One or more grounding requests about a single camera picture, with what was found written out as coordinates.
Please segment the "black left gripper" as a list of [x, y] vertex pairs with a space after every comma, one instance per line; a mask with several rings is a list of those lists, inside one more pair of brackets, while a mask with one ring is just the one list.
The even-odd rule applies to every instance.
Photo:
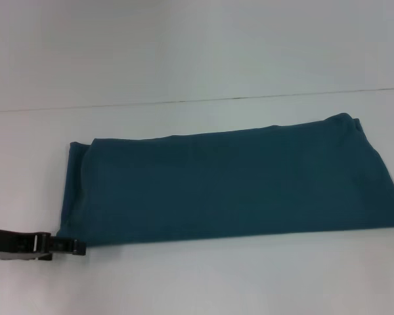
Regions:
[[21, 233], [0, 230], [0, 260], [51, 261], [52, 253], [86, 255], [83, 241], [51, 237], [47, 232]]

